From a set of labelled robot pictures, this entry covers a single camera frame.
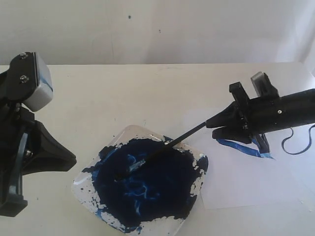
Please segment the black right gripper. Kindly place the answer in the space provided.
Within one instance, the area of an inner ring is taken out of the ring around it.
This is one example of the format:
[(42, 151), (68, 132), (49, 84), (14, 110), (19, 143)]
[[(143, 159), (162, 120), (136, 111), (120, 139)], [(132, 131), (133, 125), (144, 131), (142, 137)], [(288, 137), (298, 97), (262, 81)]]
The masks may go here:
[(241, 83), (231, 84), (234, 97), (223, 111), (206, 120), (216, 140), (234, 141), (234, 148), (244, 153), (270, 153), (266, 133), (315, 124), (315, 90), (286, 96), (250, 99)]

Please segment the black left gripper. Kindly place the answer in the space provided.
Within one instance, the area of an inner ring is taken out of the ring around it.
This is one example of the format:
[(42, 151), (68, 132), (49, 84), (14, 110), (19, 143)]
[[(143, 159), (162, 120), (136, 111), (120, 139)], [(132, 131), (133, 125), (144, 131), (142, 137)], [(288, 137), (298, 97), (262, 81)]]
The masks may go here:
[(7, 73), (0, 75), (0, 214), (17, 216), (28, 205), (23, 175), (67, 172), (76, 156), (56, 141), (34, 114), (21, 107), (24, 97), (9, 98)]

